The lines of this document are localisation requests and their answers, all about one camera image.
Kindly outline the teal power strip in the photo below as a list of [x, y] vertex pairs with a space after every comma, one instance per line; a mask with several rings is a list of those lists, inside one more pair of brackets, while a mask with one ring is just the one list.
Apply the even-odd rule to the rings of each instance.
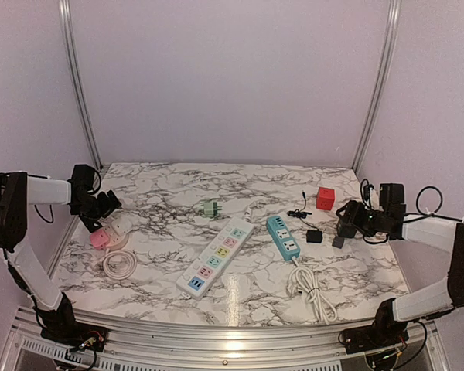
[[299, 257], [301, 252], [299, 245], [280, 216], [267, 218], [266, 227], [285, 261]]

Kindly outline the red cube socket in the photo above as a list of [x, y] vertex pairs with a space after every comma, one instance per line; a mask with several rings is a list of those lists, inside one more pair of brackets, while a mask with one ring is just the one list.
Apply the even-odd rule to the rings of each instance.
[[331, 210], [335, 202], [335, 190], [326, 187], [319, 187], [316, 195], [316, 208]]

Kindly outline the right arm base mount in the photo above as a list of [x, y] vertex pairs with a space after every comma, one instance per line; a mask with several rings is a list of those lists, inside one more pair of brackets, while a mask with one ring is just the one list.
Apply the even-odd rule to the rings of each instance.
[[344, 329], [339, 333], [338, 341], [345, 347], [347, 354], [366, 352], [408, 341], [408, 322], [398, 322], [394, 319], [394, 301], [394, 298], [383, 301], [370, 325]]

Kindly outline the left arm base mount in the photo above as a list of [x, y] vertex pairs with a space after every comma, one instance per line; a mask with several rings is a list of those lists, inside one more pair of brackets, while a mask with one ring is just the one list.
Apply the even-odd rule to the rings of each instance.
[[73, 306], [65, 297], [56, 310], [35, 309], [36, 319], [42, 328], [41, 336], [45, 339], [80, 349], [94, 349], [102, 352], [107, 340], [108, 330], [104, 326], [93, 325], [76, 320]]

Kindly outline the dark green cube adapter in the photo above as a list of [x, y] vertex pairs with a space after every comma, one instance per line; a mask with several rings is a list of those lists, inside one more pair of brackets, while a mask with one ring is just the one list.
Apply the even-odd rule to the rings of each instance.
[[336, 211], [336, 215], [339, 218], [336, 224], [336, 235], [341, 238], [354, 238], [357, 229], [350, 219], [350, 214], [348, 214], [346, 210], [339, 209]]

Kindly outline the white long power strip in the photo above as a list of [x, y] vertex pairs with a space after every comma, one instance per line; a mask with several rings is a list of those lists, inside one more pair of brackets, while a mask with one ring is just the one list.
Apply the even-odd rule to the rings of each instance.
[[200, 300], [253, 233], [254, 225], [234, 217], [176, 280], [185, 299]]

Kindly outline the light green plug adapter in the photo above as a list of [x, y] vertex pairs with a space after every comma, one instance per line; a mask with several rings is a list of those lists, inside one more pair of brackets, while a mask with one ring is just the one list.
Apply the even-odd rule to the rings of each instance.
[[216, 201], [208, 201], [203, 204], [203, 215], [214, 218], [222, 210], [222, 206]]

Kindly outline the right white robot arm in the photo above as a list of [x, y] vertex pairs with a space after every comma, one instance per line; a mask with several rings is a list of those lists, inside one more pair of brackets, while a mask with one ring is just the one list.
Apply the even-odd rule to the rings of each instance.
[[450, 254], [450, 264], [443, 279], [405, 296], [388, 299], [380, 304], [367, 334], [375, 346], [386, 345], [396, 336], [397, 324], [443, 315], [464, 307], [464, 220], [436, 215], [406, 215], [404, 206], [386, 210], [367, 208], [351, 200], [340, 217], [365, 237], [383, 233], [390, 240], [420, 243]]

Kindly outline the beige round power strip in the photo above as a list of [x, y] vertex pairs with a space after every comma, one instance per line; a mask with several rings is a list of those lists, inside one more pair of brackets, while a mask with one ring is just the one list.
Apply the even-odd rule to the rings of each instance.
[[132, 223], [125, 217], [112, 220], [101, 228], [108, 237], [105, 249], [110, 251], [122, 249], [129, 240], [129, 233], [132, 230]]

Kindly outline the small black usb charger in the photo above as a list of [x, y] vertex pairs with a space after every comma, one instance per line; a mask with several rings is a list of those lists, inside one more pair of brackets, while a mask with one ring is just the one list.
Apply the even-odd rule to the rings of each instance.
[[344, 245], [344, 242], [345, 242], [344, 237], [335, 236], [333, 238], [332, 246], [335, 248], [341, 249]]

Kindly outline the pink cube socket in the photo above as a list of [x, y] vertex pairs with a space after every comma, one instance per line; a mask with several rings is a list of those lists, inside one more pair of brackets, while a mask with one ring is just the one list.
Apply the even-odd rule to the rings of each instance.
[[99, 230], [96, 230], [93, 233], [91, 233], [89, 239], [91, 246], [95, 250], [105, 249], [111, 240], [110, 236], [103, 228], [100, 228]]

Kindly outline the black power adapter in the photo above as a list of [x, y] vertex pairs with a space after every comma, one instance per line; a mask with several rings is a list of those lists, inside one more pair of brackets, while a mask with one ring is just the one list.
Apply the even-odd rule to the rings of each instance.
[[323, 241], [323, 233], [321, 230], [307, 230], [305, 238], [307, 243], [321, 243]]

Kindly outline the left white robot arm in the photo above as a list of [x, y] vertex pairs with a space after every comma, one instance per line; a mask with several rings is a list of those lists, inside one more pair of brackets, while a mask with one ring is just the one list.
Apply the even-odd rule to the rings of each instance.
[[75, 165], [68, 180], [28, 172], [0, 172], [0, 251], [16, 284], [42, 311], [57, 311], [63, 293], [51, 281], [35, 255], [29, 239], [28, 208], [39, 205], [68, 206], [90, 232], [121, 208], [112, 191], [102, 192], [95, 168]]

